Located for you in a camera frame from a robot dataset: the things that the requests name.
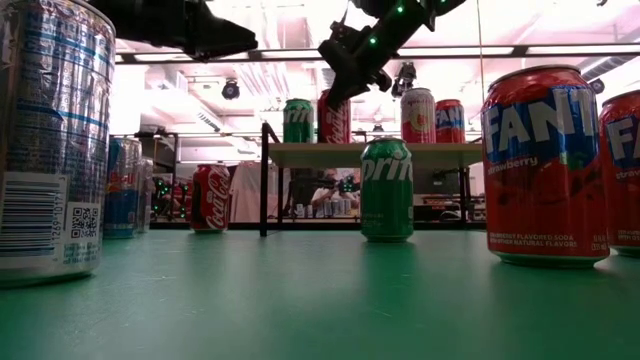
sprite logo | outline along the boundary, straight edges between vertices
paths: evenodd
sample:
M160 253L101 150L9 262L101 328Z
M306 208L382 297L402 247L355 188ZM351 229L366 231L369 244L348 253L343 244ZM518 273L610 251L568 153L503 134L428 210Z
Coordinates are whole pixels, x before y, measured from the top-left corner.
M374 160L362 161L362 173L364 181L368 180L409 180L413 182L413 167L411 165L411 157L397 150L393 153L393 157L379 158Z
M308 107L297 107L288 110L284 116L285 123L311 123L311 109Z

barcode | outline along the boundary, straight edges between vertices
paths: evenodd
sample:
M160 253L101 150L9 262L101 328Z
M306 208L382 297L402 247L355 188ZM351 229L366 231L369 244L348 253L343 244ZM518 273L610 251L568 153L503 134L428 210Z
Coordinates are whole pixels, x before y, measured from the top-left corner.
M71 218L71 238L92 238L98 233L99 212L97 208L74 207Z
M65 177L5 173L0 257L53 255L63 232L65 197Z

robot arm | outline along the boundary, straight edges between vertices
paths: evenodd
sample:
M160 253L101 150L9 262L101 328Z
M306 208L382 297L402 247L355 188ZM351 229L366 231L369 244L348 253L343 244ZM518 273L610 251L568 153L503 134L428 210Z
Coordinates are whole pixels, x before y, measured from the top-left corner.
M255 34L215 17L204 0L89 0L116 27L118 38L179 48L197 61L258 47Z
M352 0L367 15L380 20L373 28L331 25L332 35L318 51L336 73L327 99L330 107L369 91L377 84L381 91L391 87L391 78L382 67L411 36L425 25L435 31L435 19L455 9L465 0Z

green sprite can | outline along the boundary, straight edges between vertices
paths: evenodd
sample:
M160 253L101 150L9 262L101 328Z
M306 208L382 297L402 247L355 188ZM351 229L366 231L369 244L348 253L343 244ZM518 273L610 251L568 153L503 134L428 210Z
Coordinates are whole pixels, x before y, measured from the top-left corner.
M313 107L311 101L302 99L287 100L282 111L284 114L283 142L313 142Z
M404 242L413 234L413 165L406 142L367 143L360 189L362 234L370 242Z

green table surface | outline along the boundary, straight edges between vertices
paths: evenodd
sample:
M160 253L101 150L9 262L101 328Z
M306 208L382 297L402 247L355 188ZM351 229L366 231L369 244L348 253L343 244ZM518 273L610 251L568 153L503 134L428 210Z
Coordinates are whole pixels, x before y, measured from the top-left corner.
M483 232L151 231L0 292L0 359L638 359L640 260L502 264Z

